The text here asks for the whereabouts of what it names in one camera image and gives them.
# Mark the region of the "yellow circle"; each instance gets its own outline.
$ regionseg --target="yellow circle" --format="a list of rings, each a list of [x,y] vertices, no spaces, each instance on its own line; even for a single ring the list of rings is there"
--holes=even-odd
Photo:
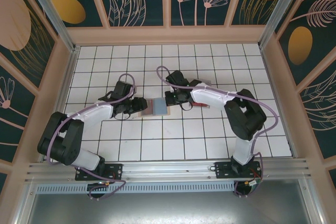
[[[78,24],[85,20],[84,7],[78,0],[51,0],[61,19],[71,24]]]
[[[12,51],[26,46],[32,25],[23,0],[0,0],[0,24],[0,45]]]
[[[302,64],[309,56],[313,44],[313,36],[309,29],[299,26],[290,35],[288,56],[295,65]]]

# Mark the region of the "white tile floor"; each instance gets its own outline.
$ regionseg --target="white tile floor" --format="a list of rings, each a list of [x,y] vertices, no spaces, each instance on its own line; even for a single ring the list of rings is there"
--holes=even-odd
[[[256,44],[82,47],[65,112],[91,105],[113,90],[125,72],[135,77],[137,96],[162,97],[169,87],[156,76],[159,65],[180,69],[189,80],[210,80],[219,89],[246,88],[278,112]],[[275,119],[265,112],[268,127]],[[134,114],[126,121],[103,121],[84,133],[82,147],[110,162],[218,159],[232,156],[235,135],[225,112],[173,106],[167,116],[142,119]],[[260,137],[255,151],[264,157],[291,156],[281,123]]]

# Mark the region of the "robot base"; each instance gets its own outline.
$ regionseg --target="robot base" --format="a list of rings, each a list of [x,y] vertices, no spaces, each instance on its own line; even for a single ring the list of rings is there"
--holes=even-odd
[[[260,162],[251,160],[240,169],[233,168],[236,164],[233,160],[215,163],[216,178],[254,178],[256,174],[261,176]]]

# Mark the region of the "black mounting bracket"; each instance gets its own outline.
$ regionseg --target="black mounting bracket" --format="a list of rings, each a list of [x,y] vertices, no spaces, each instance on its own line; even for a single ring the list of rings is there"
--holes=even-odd
[[[213,171],[216,173],[216,178],[254,178],[254,173],[251,169],[261,176],[259,161],[250,161],[248,169],[241,171],[239,174],[232,169],[231,161],[216,162]]]
[[[122,175],[122,164],[105,164],[105,168],[104,168],[104,171],[101,177],[121,180],[121,175]],[[76,170],[75,180],[76,181],[94,181],[94,180],[104,181],[103,179],[98,179],[96,177],[93,177],[80,169]]]

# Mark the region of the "perforated metal strip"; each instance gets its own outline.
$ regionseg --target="perforated metal strip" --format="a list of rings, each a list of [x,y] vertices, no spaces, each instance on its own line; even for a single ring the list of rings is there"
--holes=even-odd
[[[109,188],[99,188],[93,193],[111,192],[120,184],[110,185]],[[41,184],[36,194],[87,194],[88,184]],[[185,182],[185,183],[127,183],[117,193],[187,193],[233,191],[234,182]]]

